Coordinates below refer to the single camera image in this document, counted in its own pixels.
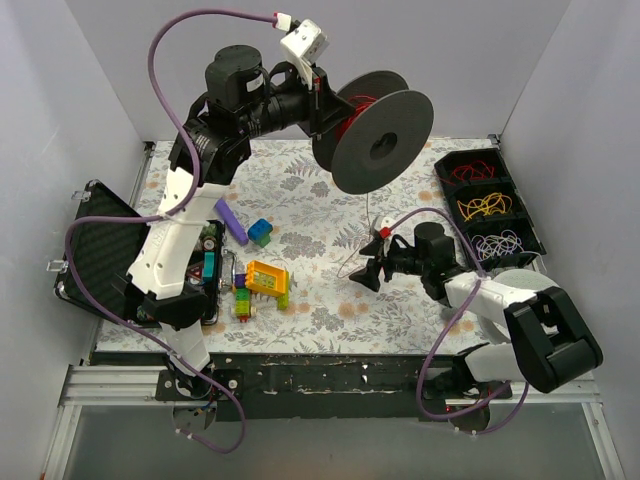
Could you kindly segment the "black perforated cable spool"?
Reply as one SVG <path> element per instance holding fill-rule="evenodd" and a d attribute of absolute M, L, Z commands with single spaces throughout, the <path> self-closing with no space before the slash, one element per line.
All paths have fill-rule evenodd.
<path fill-rule="evenodd" d="M 413 163 L 431 133 L 434 109 L 393 71 L 373 71 L 348 84 L 364 90 L 352 97 L 353 122 L 340 140 L 314 139 L 312 151 L 341 191 L 360 195 L 389 184 Z"/>

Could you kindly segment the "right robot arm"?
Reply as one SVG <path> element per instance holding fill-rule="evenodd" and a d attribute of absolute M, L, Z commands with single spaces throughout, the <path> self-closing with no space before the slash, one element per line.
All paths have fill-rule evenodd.
<path fill-rule="evenodd" d="M 367 263 L 350 280 L 378 291 L 396 274 L 414 275 L 431 299 L 507 330 L 505 341 L 458 354 L 451 378 L 464 397 L 479 395 L 493 381 L 526 381 L 550 393 L 604 361 L 565 290 L 509 286 L 464 268 L 456 261 L 453 238 L 439 223 L 418 224 L 412 243 L 383 227 L 360 252 Z"/>

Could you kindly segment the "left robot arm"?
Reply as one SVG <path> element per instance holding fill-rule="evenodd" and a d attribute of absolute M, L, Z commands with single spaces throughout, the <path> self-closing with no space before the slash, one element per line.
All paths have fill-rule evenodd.
<path fill-rule="evenodd" d="M 204 369 L 210 356 L 199 325 L 207 300 L 186 284 L 185 273 L 211 210 L 251 155 L 251 140 L 292 125 L 324 138 L 355 111 L 329 86 L 318 55 L 287 50 L 266 71 L 256 48 L 223 48 L 178 128 L 163 199 L 122 284 L 124 295 L 161 325 L 170 363 L 181 372 L 178 387 L 190 399 L 205 398 L 213 377 Z"/>

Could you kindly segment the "floral patterned table mat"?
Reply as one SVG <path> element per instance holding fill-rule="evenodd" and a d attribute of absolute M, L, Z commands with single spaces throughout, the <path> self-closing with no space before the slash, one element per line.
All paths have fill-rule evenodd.
<path fill-rule="evenodd" d="M 435 221 L 445 209 L 434 173 L 436 161 L 456 150 L 484 149 L 486 139 L 433 139 L 400 177 L 368 196 L 340 192 L 313 158 L 304 140 L 257 140 L 237 171 L 226 202 L 244 226 L 265 219 L 273 227 L 265 247 L 226 248 L 237 267 L 258 260 L 290 273 L 289 305 L 256 296 L 256 314 L 240 322 L 225 296 L 217 322 L 204 331 L 212 352 L 424 354 L 431 346 L 456 353 L 483 341 L 476 317 L 466 314 L 443 328 L 450 312 L 432 301 L 420 281 L 397 275 L 379 292 L 349 279 L 362 267 L 360 248 L 371 222 L 384 215 L 400 220 L 400 232 Z"/>

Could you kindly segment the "yellow and green brick build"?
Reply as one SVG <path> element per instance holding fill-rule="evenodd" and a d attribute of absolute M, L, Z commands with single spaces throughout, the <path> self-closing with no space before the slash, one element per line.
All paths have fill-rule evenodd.
<path fill-rule="evenodd" d="M 289 307 L 290 275 L 287 270 L 251 261 L 246 266 L 245 285 L 254 293 L 275 298 L 279 310 Z"/>

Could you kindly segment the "black three-compartment bin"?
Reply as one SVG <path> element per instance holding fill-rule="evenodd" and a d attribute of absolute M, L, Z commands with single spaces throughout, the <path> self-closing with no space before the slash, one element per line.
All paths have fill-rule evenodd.
<path fill-rule="evenodd" d="M 451 218 L 489 271 L 531 264 L 546 249 L 496 148 L 453 151 L 434 165 Z"/>

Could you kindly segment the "blue and green brick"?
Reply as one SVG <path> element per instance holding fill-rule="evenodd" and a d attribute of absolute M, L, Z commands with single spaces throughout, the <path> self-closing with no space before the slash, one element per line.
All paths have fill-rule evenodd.
<path fill-rule="evenodd" d="M 247 231 L 248 238 L 251 242 L 264 248 L 271 242 L 271 233 L 273 225 L 264 218 L 257 220 Z"/>

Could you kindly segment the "multicolour brick tower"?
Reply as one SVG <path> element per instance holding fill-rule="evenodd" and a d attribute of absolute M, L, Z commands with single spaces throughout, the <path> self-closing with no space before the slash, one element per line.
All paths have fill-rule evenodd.
<path fill-rule="evenodd" d="M 234 303 L 231 314 L 241 323 L 246 323 L 257 313 L 257 307 L 252 303 L 252 292 L 246 285 L 246 275 L 236 274 L 233 283 Z"/>

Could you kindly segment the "purple plastic cylinder toy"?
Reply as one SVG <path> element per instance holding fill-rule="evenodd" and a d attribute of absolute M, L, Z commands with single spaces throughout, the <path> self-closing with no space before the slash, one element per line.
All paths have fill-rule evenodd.
<path fill-rule="evenodd" d="M 247 232 L 227 204 L 226 200 L 224 198 L 220 198 L 216 202 L 214 208 L 237 243 L 241 246 L 246 246 L 249 243 Z"/>

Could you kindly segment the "teal block in case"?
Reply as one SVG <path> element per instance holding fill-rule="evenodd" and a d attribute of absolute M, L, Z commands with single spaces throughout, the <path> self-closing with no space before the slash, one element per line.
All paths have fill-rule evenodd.
<path fill-rule="evenodd" d="M 202 281 L 210 282 L 216 275 L 216 254 L 213 251 L 204 253 L 202 266 Z"/>

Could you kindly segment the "black poker chip case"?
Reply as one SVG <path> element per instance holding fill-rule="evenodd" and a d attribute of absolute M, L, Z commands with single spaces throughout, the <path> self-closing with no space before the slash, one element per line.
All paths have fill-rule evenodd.
<path fill-rule="evenodd" d="M 83 200 L 76 216 L 126 216 L 137 217 L 138 213 L 124 200 L 99 180 L 85 185 L 88 196 Z M 117 291 L 113 282 L 124 276 L 138 255 L 147 236 L 149 227 L 144 224 L 101 224 L 92 223 L 78 227 L 72 239 L 72 252 L 78 272 L 87 290 L 112 313 L 124 320 L 137 320 L 143 327 L 156 327 L 154 319 L 140 308 L 135 309 L 123 294 Z M 207 306 L 201 316 L 201 323 L 212 325 L 217 322 L 219 311 L 219 280 L 221 262 L 215 265 L 212 280 L 195 284 L 202 279 L 201 273 L 205 253 L 199 246 L 192 249 L 188 263 L 186 284 L 207 296 Z"/>

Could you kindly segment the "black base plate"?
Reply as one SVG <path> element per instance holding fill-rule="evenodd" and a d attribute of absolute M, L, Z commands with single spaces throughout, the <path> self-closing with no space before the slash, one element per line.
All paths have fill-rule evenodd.
<path fill-rule="evenodd" d="M 250 420 L 417 417 L 417 399 L 433 413 L 472 389 L 502 399 L 503 383 L 477 383 L 453 355 L 438 355 L 425 381 L 421 355 L 214 354 L 206 373 L 239 399 Z"/>

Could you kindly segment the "aluminium frame rail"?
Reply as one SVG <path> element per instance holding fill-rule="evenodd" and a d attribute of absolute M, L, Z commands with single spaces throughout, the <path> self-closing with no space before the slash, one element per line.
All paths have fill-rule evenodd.
<path fill-rule="evenodd" d="M 72 366 L 60 406 L 141 406 L 153 404 L 158 366 Z"/>

